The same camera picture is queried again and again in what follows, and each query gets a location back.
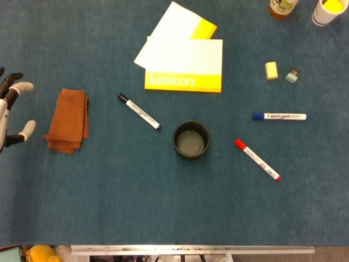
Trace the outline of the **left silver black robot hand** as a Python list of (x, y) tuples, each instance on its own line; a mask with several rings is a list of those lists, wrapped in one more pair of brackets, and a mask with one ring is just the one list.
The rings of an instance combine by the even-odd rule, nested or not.
[(22, 77), (22, 73), (11, 73), (0, 83), (0, 153), (4, 147), (27, 141), (35, 130), (35, 120), (29, 120), (18, 134), (7, 134), (10, 110), (13, 104), (21, 93), (34, 89), (31, 82), (15, 83)]

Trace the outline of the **black cap whiteboard marker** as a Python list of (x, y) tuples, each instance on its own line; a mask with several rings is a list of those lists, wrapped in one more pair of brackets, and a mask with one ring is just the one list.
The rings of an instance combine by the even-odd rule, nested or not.
[(137, 113), (143, 120), (145, 120), (148, 124), (150, 124), (155, 130), (161, 129), (160, 123), (158, 123), (149, 114), (147, 114), (145, 111), (143, 111), (134, 102), (132, 102), (130, 99), (128, 99), (124, 94), (120, 93), (118, 95), (118, 99), (121, 100), (124, 104), (126, 104), (129, 108), (131, 108), (132, 111)]

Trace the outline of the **red cap whiteboard marker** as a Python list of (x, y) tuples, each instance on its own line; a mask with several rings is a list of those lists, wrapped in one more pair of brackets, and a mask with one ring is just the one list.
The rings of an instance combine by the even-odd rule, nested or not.
[(244, 142), (242, 142), (241, 139), (237, 139), (234, 143), (240, 150), (247, 154), (261, 169), (263, 169), (275, 181), (281, 180), (281, 176), (262, 158), (260, 158), (252, 149), (247, 147), (247, 145)]

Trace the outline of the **blue cap whiteboard marker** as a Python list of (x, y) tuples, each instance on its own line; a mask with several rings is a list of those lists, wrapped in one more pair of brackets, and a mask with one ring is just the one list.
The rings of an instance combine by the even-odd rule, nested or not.
[(288, 121), (305, 121), (306, 114), (292, 113), (253, 113), (253, 120), (288, 120)]

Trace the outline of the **black round cup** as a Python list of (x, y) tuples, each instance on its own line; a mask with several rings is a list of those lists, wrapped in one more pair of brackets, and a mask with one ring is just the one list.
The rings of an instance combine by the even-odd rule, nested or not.
[(206, 126), (199, 121), (185, 121), (174, 130), (172, 143), (180, 157), (187, 160), (195, 160), (208, 150), (210, 133)]

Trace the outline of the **brown folded cloth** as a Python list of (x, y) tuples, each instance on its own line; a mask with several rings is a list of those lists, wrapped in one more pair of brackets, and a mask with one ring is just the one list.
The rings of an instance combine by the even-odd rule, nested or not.
[(48, 148), (65, 154), (81, 148), (88, 138), (88, 103), (83, 90), (61, 90), (49, 131), (43, 135)]

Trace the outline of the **teal flat box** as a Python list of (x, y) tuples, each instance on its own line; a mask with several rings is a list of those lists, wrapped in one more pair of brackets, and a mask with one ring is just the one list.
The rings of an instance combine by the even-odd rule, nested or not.
[(0, 262), (22, 262), (20, 249), (14, 247), (5, 251), (0, 251)]

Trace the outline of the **yellow soft object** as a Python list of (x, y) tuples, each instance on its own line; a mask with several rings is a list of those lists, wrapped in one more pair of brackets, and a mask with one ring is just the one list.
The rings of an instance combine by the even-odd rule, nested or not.
[(35, 245), (27, 251), (29, 262), (62, 262), (49, 245)]

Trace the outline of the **blue felt table cover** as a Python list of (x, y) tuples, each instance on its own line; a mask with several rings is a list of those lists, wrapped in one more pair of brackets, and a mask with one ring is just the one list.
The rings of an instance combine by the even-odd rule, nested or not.
[[(171, 2), (217, 26), (221, 93), (144, 88), (134, 59)], [(0, 245), (349, 246), (349, 8), (319, 27), (311, 19), (317, 0), (299, 0), (284, 20), (268, 4), (0, 0), (0, 67), (34, 84), (13, 105), (8, 131), (37, 123), (26, 142), (0, 153)], [(267, 80), (272, 61), (278, 78)], [(290, 83), (293, 67), (302, 72)], [(73, 154), (43, 139), (64, 88), (89, 97), (88, 138)], [(210, 133), (195, 160), (172, 143), (189, 120)]]

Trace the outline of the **yellow white Lexicon notebook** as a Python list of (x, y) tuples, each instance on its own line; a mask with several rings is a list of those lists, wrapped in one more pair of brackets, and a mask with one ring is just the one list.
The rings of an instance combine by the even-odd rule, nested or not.
[(221, 39), (150, 40), (143, 57), (145, 89), (220, 93), (222, 47)]

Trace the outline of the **yellow white plain notebook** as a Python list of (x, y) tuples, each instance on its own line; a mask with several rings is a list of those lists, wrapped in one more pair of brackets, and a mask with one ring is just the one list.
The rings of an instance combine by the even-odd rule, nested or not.
[(210, 39), (217, 26), (196, 13), (171, 2), (146, 43), (152, 40)]

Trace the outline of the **cream eraser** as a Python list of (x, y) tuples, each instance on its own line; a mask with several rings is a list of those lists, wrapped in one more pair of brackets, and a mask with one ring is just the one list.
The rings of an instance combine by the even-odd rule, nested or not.
[(278, 70), (275, 61), (267, 62), (265, 64), (265, 69), (267, 80), (274, 80), (278, 78)]

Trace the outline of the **tea bottle with green label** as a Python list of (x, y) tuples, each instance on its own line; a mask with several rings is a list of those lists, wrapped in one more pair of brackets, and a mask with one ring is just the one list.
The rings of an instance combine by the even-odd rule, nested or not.
[(290, 16), (294, 3), (289, 0), (270, 0), (269, 12), (276, 19), (286, 19)]

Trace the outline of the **white paper cup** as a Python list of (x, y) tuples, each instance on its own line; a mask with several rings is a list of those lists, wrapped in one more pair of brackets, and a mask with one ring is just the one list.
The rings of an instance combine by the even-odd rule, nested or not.
[(337, 16), (344, 13), (349, 5), (349, 0), (339, 0), (339, 2), (342, 4), (342, 10), (339, 12), (331, 12), (324, 7), (324, 3), (326, 1), (327, 0), (318, 0), (317, 5), (312, 13), (311, 19), (317, 26), (326, 26)]

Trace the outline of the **aluminium frame rail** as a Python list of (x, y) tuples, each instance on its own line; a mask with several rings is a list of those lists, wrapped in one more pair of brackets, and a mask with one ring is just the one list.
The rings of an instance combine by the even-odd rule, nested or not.
[(74, 255), (314, 254), (313, 246), (71, 245)]

